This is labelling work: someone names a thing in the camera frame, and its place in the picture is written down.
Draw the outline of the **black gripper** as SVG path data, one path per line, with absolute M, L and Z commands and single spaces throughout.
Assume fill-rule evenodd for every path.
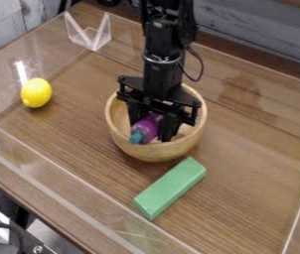
M 161 61 L 144 56 L 142 76 L 121 75 L 117 98 L 126 103 L 130 125 L 150 113 L 164 115 L 160 140 L 171 142 L 183 124 L 195 126 L 201 100 L 183 86 L 185 57 Z

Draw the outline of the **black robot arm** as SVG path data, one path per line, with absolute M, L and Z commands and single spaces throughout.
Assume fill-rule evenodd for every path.
M 195 0 L 141 0 L 144 75 L 118 78 L 117 98 L 126 102 L 132 145 L 169 142 L 184 124 L 197 123 L 201 100 L 183 85 L 185 56 L 195 55 Z

